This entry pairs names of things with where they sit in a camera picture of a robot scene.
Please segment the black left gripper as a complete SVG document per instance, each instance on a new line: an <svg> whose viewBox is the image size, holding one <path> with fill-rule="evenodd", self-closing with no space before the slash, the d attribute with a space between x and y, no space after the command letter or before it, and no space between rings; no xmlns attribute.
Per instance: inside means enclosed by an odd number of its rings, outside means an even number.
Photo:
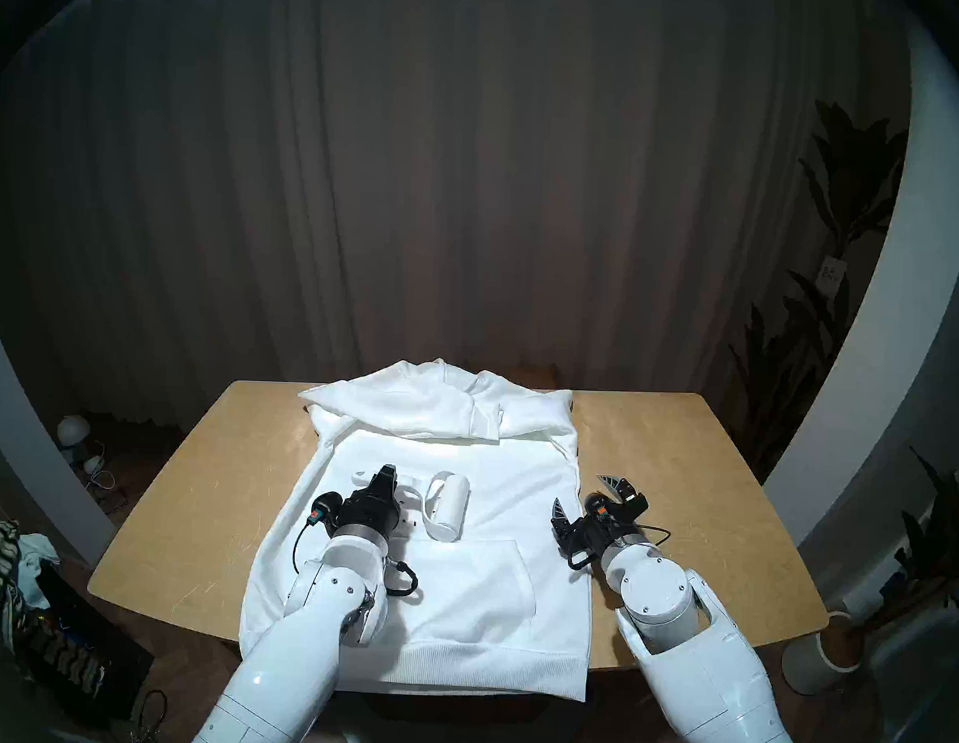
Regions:
<svg viewBox="0 0 959 743"><path fill-rule="evenodd" d="M366 491L354 491L337 510L332 531L361 525L388 539L401 522L401 506L396 499L397 468L384 465L370 480Z"/></svg>

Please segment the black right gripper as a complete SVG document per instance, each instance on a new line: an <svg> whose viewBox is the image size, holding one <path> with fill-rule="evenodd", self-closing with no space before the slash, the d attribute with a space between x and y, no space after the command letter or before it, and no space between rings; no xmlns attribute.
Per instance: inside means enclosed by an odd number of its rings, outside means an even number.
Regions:
<svg viewBox="0 0 959 743"><path fill-rule="evenodd" d="M552 505L551 528L560 554L568 565L588 565L600 560L611 547L622 548L647 544L648 539L636 519L648 510L646 497L637 494L624 477L597 476L611 496L601 492L590 494L584 515L570 522L558 498Z"/></svg>

